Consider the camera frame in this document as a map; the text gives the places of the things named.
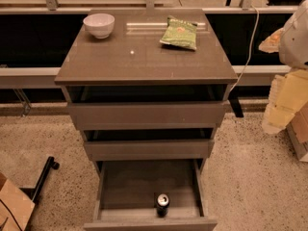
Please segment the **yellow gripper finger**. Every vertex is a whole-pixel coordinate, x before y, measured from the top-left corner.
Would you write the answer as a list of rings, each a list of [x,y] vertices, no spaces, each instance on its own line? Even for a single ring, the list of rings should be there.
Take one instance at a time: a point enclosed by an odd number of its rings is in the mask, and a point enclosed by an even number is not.
[[[264,39],[258,49],[265,53],[277,53],[279,51],[280,39],[283,29],[280,28]]]
[[[263,130],[267,134],[277,134],[284,130],[307,102],[308,71],[300,69],[284,76],[276,75],[270,86]]]

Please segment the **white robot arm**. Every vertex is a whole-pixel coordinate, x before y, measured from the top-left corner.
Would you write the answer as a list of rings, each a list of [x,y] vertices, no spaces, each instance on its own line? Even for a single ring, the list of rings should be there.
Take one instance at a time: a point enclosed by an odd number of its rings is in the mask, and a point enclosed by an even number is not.
[[[262,127],[268,134],[284,130],[308,101],[308,0],[298,7],[284,27],[261,42],[263,52],[277,52],[279,60],[291,68],[271,82],[269,104]]]

